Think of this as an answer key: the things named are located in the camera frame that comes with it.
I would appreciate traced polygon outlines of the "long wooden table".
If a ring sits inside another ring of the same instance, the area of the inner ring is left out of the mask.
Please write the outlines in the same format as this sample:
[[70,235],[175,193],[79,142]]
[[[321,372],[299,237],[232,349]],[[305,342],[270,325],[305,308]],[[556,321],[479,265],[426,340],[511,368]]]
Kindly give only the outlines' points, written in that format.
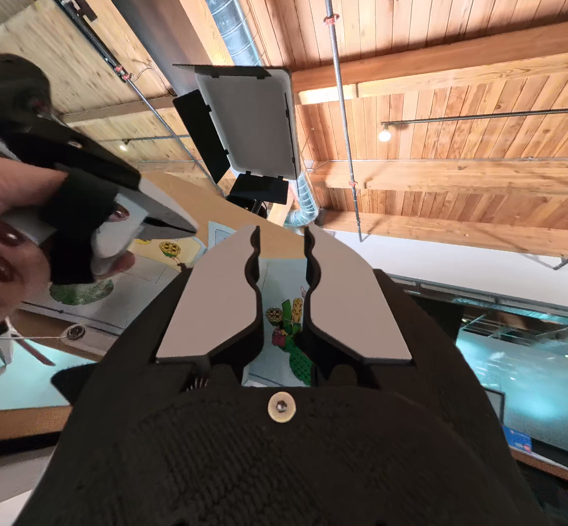
[[567,467],[534,452],[509,447],[513,458],[524,465],[567,482]]

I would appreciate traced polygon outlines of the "instruction booklet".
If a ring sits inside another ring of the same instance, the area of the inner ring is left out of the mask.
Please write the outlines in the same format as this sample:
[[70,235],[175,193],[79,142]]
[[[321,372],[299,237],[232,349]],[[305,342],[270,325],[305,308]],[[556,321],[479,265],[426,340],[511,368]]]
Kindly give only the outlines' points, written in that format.
[[[184,269],[228,238],[234,229],[209,222],[209,241],[198,238],[135,240],[135,265],[103,281],[78,286],[50,286],[15,314],[17,331],[35,340],[74,347],[103,357],[138,314]],[[264,311],[264,345],[244,370],[243,385],[309,386],[313,363],[295,339],[302,329],[307,294],[306,259],[260,259],[259,281]]]

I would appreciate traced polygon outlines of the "blue flat box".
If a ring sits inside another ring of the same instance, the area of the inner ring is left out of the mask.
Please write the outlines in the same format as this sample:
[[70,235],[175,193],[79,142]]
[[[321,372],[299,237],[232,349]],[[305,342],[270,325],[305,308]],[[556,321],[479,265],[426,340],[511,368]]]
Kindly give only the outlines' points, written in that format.
[[533,452],[532,438],[528,434],[510,428],[506,425],[502,426],[502,430],[509,447],[526,453]]

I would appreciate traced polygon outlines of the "person's left hand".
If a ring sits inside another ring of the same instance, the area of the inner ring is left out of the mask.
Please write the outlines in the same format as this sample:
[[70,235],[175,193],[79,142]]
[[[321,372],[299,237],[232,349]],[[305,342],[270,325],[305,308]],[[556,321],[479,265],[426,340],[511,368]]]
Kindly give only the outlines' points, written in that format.
[[[1,163],[1,214],[12,208],[42,206],[67,174],[6,160]],[[22,301],[42,292],[51,280],[49,251],[1,222],[1,322]]]

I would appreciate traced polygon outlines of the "wooden book stand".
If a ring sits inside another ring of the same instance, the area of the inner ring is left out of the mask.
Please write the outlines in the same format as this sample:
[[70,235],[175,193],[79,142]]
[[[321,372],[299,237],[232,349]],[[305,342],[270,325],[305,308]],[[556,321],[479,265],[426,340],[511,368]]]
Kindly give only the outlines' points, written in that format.
[[[196,237],[206,246],[209,245],[209,222],[234,230],[253,224],[259,225],[261,230],[262,259],[304,259],[304,241],[300,235],[227,202],[206,180],[194,183],[162,172],[143,173],[142,177],[172,197],[197,221],[199,231]],[[84,363],[87,359],[99,361],[103,358],[102,349],[95,349],[96,340],[112,344],[115,339],[109,332],[88,328],[85,335],[73,344],[63,337],[72,324],[70,321],[24,309],[18,309],[11,320],[26,340],[69,352],[84,359]]]

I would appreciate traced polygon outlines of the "studio light on stand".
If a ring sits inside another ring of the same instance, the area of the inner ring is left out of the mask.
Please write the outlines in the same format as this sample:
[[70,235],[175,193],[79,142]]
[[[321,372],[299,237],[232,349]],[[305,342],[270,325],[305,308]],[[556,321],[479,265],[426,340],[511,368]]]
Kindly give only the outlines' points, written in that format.
[[229,202],[260,217],[263,204],[285,204],[302,173],[288,68],[173,66],[193,76],[194,88],[173,104],[212,180],[237,174]]

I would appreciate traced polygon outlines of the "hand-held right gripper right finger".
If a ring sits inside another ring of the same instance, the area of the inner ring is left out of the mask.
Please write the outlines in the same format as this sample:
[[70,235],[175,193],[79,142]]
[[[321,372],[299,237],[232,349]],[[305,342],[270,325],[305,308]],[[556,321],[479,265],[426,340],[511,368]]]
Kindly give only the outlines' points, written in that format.
[[303,336],[314,361],[408,365],[412,355],[373,268],[318,226],[306,228]]

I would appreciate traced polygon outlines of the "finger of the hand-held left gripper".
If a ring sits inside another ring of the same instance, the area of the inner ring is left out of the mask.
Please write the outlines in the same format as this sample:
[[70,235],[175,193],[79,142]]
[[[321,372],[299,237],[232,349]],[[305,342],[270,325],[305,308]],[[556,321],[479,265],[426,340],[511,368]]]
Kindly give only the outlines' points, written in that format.
[[140,240],[166,240],[192,238],[195,234],[194,228],[178,228],[160,220],[144,220],[135,234],[135,238]]
[[177,201],[149,179],[142,177],[138,189],[153,201],[150,211],[152,218],[160,220],[178,231],[198,231],[198,223],[194,218]]

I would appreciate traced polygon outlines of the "laptop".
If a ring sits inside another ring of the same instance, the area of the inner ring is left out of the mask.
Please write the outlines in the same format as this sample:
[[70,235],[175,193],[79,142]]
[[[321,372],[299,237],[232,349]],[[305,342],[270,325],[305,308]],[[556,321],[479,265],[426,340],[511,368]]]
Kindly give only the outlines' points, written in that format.
[[505,405],[506,405],[506,395],[501,391],[494,390],[492,388],[484,387],[484,391],[487,395],[487,398],[497,416],[500,425],[504,425],[504,413],[505,413]]

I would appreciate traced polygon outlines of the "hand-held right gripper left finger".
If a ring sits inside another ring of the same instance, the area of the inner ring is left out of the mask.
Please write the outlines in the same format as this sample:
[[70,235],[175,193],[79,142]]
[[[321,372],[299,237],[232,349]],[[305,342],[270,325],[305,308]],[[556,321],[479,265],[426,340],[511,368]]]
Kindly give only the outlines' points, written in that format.
[[156,353],[159,363],[248,364],[264,344],[260,227],[246,225],[196,263]]

